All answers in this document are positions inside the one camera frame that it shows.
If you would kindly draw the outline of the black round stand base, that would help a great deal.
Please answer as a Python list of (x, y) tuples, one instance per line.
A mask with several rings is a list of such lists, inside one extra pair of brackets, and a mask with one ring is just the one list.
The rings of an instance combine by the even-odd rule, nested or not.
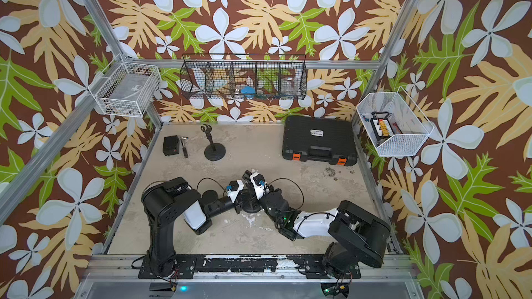
[(226, 148), (221, 143), (213, 143), (205, 148), (204, 155), (209, 161), (219, 161), (226, 155)]

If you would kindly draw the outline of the black microphone stand pole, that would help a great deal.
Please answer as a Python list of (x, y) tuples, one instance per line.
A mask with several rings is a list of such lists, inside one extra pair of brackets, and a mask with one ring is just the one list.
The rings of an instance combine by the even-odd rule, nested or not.
[(216, 147), (214, 145), (214, 142), (213, 142), (213, 137), (212, 137), (212, 126), (210, 126), (209, 124), (204, 124), (201, 126), (200, 128), (206, 135), (206, 138), (207, 140), (209, 141), (209, 147), (212, 149), (212, 150), (215, 150)]

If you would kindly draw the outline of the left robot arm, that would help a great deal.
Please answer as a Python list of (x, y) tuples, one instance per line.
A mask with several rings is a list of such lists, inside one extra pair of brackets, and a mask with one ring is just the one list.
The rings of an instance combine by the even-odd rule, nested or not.
[(174, 222), (183, 217), (197, 234), (206, 232), (212, 219), (229, 210), (236, 213), (249, 201), (249, 188), (243, 180), (231, 181), (219, 197), (214, 190), (199, 193), (188, 182), (177, 177), (149, 187), (141, 202), (148, 217), (150, 246), (140, 267), (141, 279), (169, 280), (177, 271), (173, 244)]

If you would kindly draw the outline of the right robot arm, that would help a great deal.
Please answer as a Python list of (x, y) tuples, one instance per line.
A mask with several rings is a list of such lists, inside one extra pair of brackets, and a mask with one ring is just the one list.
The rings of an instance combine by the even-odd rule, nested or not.
[(391, 227), (358, 205), (343, 200), (336, 209), (308, 213), (290, 207), (280, 189), (260, 195), (260, 207), (278, 232), (291, 241), (331, 237), (321, 264), (331, 277), (351, 274), (359, 263), (379, 269), (384, 263)]

